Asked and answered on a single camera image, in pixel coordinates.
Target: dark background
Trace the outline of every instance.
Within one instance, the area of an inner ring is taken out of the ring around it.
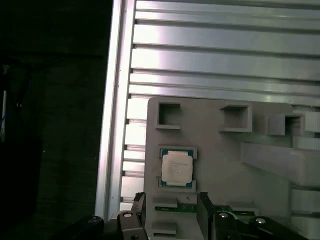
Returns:
[[[42,141],[37,209],[8,239],[45,239],[94,213],[111,11],[112,0],[0,3],[0,53],[59,60],[32,73],[21,109]],[[11,72],[18,86],[24,70]]]

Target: black machine part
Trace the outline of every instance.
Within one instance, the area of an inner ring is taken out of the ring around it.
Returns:
[[[197,222],[204,240],[306,240],[291,229],[265,217],[255,216],[249,224],[233,213],[216,211],[207,192],[197,195]],[[139,192],[131,211],[121,211],[104,223],[98,216],[74,222],[51,240],[148,240],[145,231],[146,194]]]

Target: square cutout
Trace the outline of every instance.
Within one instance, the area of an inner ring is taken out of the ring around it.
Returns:
[[[225,132],[252,132],[252,110],[249,105],[227,105],[220,109]]]
[[[180,103],[159,102],[157,114],[157,129],[180,129]]]
[[[284,118],[284,128],[285,135],[288,136],[300,136],[301,135],[301,116],[285,116]]]

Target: blue wire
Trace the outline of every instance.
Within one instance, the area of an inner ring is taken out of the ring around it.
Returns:
[[[6,115],[3,116],[3,118],[0,121],[0,127],[2,126],[2,122],[6,119]]]

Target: metal frame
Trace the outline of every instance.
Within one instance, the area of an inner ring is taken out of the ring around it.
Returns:
[[[293,143],[320,150],[312,138],[320,133],[320,52],[310,47],[319,39],[318,0],[208,2],[221,3],[113,0],[97,216],[129,209],[134,193],[143,191],[153,96],[290,103],[310,131]],[[217,66],[221,60],[229,67]]]
[[[135,4],[136,0],[114,0],[112,7],[94,211],[104,219],[110,219],[120,207]]]

